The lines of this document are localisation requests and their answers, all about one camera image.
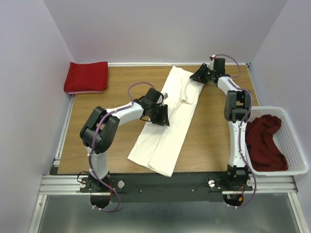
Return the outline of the white t-shirt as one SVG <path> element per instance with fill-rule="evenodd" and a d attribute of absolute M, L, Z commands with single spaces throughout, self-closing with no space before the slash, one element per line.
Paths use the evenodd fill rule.
<path fill-rule="evenodd" d="M 171 177 L 194 115 L 203 84 L 191 72 L 172 67 L 162 92 L 168 94 L 169 126 L 145 123 L 128 160 Z"/>

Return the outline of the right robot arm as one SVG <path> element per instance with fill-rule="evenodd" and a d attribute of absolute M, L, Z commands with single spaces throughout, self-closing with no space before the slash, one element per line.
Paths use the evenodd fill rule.
<path fill-rule="evenodd" d="M 249 179 L 245 132 L 253 98 L 249 90 L 239 87 L 233 77 L 226 73 L 224 55 L 213 55 L 210 60 L 213 63 L 212 68 L 203 63 L 190 79 L 202 84 L 214 83 L 226 94 L 224 117 L 229 126 L 230 156 L 227 170 L 216 184 L 235 190 Z"/>

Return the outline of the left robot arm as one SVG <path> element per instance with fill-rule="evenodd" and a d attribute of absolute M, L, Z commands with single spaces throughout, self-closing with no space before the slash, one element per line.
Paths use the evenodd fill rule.
<path fill-rule="evenodd" d="M 151 87 L 144 96 L 131 98 L 123 106 L 113 109 L 98 106 L 93 110 L 80 131 L 80 138 L 87 150 L 91 186 L 96 191 L 111 188 L 107 180 L 109 169 L 106 157 L 118 127 L 144 117 L 148 117 L 152 124 L 169 126 L 168 105 L 164 103 L 167 97 L 167 93 Z"/>

